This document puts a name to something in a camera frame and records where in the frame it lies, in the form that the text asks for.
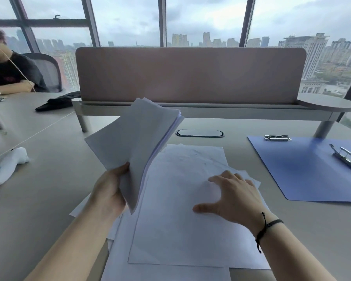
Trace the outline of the person's right hand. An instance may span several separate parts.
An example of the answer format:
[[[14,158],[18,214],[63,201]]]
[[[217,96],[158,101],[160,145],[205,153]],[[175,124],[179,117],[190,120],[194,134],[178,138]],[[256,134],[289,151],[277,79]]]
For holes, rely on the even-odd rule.
[[[208,178],[220,187],[220,214],[223,219],[246,227],[253,235],[261,231],[265,224],[277,220],[263,204],[261,196],[251,180],[223,180],[222,174]]]

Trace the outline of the person's left hand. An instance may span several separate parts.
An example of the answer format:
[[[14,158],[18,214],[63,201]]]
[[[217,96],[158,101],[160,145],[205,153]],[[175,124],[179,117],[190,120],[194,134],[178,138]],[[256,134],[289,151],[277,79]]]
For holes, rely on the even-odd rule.
[[[110,170],[96,181],[86,207],[98,220],[113,222],[125,210],[126,201],[119,189],[120,181],[110,180]]]

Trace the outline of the white paper stack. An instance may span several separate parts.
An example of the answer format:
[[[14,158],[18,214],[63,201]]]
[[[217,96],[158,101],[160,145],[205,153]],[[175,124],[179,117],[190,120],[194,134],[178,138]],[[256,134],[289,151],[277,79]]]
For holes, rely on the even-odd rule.
[[[178,109],[137,98],[118,119],[85,138],[107,170],[129,163],[129,172],[119,188],[131,214],[139,203],[152,161],[183,120]]]

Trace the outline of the person's left forearm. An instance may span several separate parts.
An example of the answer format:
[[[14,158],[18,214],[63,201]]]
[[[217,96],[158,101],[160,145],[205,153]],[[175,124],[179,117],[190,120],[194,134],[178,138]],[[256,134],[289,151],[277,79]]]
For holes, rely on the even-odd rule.
[[[24,281],[86,281],[125,206],[120,194],[90,200]]]

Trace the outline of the person's right forearm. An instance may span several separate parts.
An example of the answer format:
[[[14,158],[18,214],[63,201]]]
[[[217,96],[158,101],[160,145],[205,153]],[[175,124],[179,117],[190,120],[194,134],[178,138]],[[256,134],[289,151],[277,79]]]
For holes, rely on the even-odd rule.
[[[279,218],[254,237],[276,281],[337,281]]]

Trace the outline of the pile of loose paper sheets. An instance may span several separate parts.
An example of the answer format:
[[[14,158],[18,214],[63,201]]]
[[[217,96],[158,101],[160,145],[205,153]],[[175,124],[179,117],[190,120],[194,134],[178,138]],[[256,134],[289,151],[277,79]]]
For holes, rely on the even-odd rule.
[[[192,211],[220,199],[207,179],[225,170],[251,179],[228,166],[222,147],[167,145],[150,166],[138,208],[108,234],[114,242],[101,281],[231,281],[229,268],[269,270],[248,229]]]

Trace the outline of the grey desk shelf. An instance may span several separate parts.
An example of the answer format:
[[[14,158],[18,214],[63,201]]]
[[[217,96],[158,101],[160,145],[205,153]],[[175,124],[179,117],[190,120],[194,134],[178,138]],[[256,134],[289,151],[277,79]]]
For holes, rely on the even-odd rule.
[[[83,132],[89,132],[86,116],[120,116],[131,103],[71,100]],[[351,101],[323,94],[299,93],[295,104],[159,103],[178,109],[186,118],[265,119],[320,121],[314,137],[325,138],[342,113],[351,112]]]

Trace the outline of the blue clipboard folder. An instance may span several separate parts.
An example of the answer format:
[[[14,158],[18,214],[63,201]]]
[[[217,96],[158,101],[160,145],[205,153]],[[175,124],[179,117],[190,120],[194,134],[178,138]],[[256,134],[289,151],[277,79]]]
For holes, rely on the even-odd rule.
[[[262,162],[286,199],[304,202],[351,203],[351,168],[333,155],[351,140],[292,137],[292,141],[266,141],[248,136]]]

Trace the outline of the black cloth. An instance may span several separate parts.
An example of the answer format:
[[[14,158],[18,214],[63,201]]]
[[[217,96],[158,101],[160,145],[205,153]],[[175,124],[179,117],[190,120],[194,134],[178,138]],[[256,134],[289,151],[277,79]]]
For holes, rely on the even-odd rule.
[[[53,110],[60,110],[70,108],[73,106],[72,99],[80,98],[80,91],[71,92],[48,101],[37,107],[36,112],[48,112]]]

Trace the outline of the white handheld controller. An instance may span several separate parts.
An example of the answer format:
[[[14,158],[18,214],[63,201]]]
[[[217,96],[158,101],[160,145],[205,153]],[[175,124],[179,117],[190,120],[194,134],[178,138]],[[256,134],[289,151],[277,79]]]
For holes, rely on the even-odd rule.
[[[0,160],[0,185],[4,184],[14,173],[17,165],[29,162],[27,151],[23,147],[10,150]]]

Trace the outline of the large metal lever clip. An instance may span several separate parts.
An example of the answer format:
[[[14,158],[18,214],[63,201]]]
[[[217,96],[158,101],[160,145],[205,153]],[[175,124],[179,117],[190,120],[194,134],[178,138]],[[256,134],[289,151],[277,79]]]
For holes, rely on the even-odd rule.
[[[337,151],[333,144],[329,144],[329,146],[333,150],[332,155],[351,169],[351,152],[343,147]]]

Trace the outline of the grey mesh office chair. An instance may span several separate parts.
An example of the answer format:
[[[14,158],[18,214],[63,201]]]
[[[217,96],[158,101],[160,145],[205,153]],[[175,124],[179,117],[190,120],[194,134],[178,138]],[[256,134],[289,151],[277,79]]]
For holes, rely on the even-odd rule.
[[[56,59],[42,53],[23,53],[22,55],[37,65],[50,93],[62,92],[61,70]]]

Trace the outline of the dark window frame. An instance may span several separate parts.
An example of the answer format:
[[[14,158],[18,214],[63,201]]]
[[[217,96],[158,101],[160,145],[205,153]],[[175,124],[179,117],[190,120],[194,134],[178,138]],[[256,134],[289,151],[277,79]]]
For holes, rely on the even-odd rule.
[[[0,0],[1,29],[19,52],[59,62],[63,88],[79,90],[75,51],[102,47],[289,47],[325,35],[303,77],[321,93],[351,86],[351,0]]]

